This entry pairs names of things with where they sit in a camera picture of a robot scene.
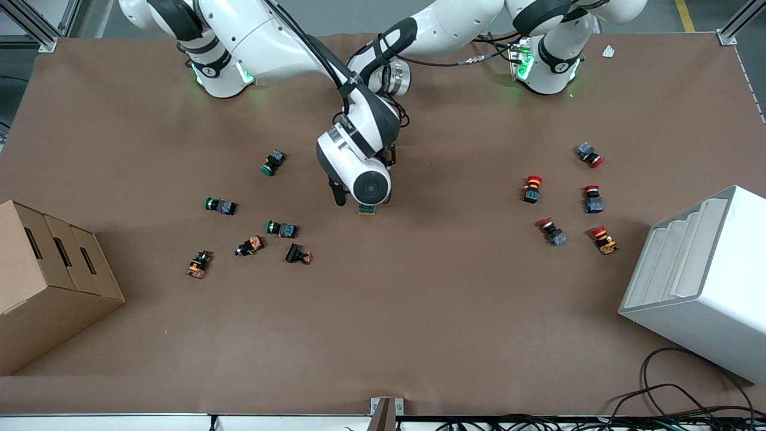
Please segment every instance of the small electronic component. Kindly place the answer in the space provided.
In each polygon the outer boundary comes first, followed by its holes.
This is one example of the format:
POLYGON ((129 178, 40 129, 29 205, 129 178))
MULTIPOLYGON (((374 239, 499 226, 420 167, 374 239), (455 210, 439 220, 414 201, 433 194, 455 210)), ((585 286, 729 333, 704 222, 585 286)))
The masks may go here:
POLYGON ((277 168, 282 166, 284 163, 285 153, 279 150, 274 150, 266 158, 266 163, 260 167, 260 171, 264 173, 265 176, 272 176, 274 171, 276 171, 277 168))
POLYGON ((233 216, 234 211, 237 209, 237 204, 225 199, 207 198, 207 200, 205 200, 205 209, 208 211, 218 211, 227 216, 233 216))
POLYGON ((598 226, 591 230, 591 234, 596 238, 596 247, 602 255, 608 255, 617 250, 617 243, 607 234, 607 228, 598 226))
POLYGON ((567 242, 567 234, 553 224, 553 219, 548 218, 541 221, 540 227, 545 231, 545 234, 548 236, 548 241, 551 244, 558 247, 567 242))
POLYGON ((288 225, 287 223, 275 223, 269 220, 266 223, 266 233, 278 235, 280 238, 295 238, 298 234, 298 226, 288 225))
POLYGON ((304 265, 308 265, 314 259, 311 253, 303 253, 300 251, 300 245, 292 244, 290 249, 287 250, 285 261, 288 263, 302 262, 304 265))
POLYGON ((540 183, 542 178, 537 175, 530 175, 527 178, 527 185, 524 186, 524 202, 537 203, 540 199, 540 183))
POLYGON ((202 278, 205 276, 205 269, 208 268, 209 263, 210 252, 207 250, 199 252, 197 253, 197 258, 189 263, 189 269, 186 271, 186 274, 202 280, 202 278))
POLYGON ((604 158, 596 154, 593 146, 587 142, 577 147, 577 155, 591 168, 598 168, 604 162, 604 158))
POLYGON ((596 184, 585 186, 585 211, 588 214, 598 214, 604 211, 604 201, 601 200, 596 184))
POLYGON ((374 205, 365 205, 363 203, 359 204, 359 214, 363 216, 374 216, 375 215, 375 206, 374 205))
POLYGON ((264 247, 264 241, 260 239, 260 236, 255 235, 250 237, 243 245, 240 245, 237 247, 236 250, 234 250, 235 256, 252 256, 257 252, 258 250, 262 249, 264 247))

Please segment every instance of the cardboard box handle slot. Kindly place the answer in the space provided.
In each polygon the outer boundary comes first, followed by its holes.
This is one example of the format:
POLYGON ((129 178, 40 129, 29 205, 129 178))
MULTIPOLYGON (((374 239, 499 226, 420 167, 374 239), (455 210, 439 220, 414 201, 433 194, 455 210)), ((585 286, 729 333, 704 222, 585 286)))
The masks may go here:
POLYGON ((96 269, 93 267, 93 263, 90 261, 90 256, 88 255, 88 251, 82 247, 80 247, 80 251, 83 252, 83 257, 85 258, 85 263, 88 264, 88 269, 90 269, 90 273, 93 275, 96 275, 96 269))
POLYGON ((58 254, 61 255, 61 260, 64 261, 64 266, 72 266, 72 262, 69 260, 69 255, 67 255, 67 250, 64 248, 64 244, 61 243, 61 239, 53 237, 53 241, 56 243, 56 248, 58 248, 58 254))
POLYGON ((32 231, 29 230, 29 228, 24 228, 24 232, 27 232, 27 239, 29 240, 29 245, 32 247, 32 251, 34 252, 35 258, 42 259, 43 255, 40 254, 40 249, 38 248, 38 242, 34 240, 34 235, 32 235, 32 231))

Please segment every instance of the cable connector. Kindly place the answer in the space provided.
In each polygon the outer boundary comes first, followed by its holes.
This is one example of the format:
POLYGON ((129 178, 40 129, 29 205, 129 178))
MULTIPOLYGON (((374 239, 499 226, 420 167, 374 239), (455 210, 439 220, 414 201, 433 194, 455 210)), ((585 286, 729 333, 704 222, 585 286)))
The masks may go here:
POLYGON ((465 66, 466 64, 481 63, 482 61, 489 60, 490 58, 492 58, 491 55, 477 55, 476 57, 467 58, 466 60, 459 62, 458 65, 465 66))

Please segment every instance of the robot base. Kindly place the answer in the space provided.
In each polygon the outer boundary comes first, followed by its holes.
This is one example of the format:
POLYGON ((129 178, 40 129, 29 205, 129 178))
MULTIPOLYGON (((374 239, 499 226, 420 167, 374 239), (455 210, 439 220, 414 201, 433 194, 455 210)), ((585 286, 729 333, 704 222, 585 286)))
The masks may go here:
POLYGON ((535 36, 532 38, 531 48, 534 61, 529 67, 529 72, 526 78, 522 79, 519 76, 518 71, 514 73, 516 74, 516 79, 524 84, 529 90, 537 94, 548 96, 559 93, 566 88, 569 81, 575 78, 575 72, 580 65, 580 61, 578 60, 562 74, 551 72, 551 68, 540 59, 540 54, 538 52, 538 46, 542 38, 543 36, 535 36))

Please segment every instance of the white robot link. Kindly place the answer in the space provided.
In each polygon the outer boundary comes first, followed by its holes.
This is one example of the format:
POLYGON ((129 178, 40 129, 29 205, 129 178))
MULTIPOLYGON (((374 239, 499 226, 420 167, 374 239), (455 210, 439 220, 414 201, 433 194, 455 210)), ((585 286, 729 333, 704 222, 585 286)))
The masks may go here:
POLYGON ((214 97, 233 97, 251 81, 312 72, 330 77, 344 101, 340 120, 319 137, 316 155, 338 205, 349 192, 375 206, 391 193, 401 119, 322 42, 271 0, 120 0, 125 16, 146 30, 178 39, 198 82, 214 97))
MULTIPOLYGON (((400 96, 411 85, 411 69, 400 56, 459 51, 503 10, 523 37, 512 53, 514 76, 540 94, 562 91, 575 76, 582 48, 598 16, 622 25, 636 18, 647 0, 436 0, 360 48, 347 62, 378 94, 400 96)), ((479 56, 462 62, 486 60, 479 56)))

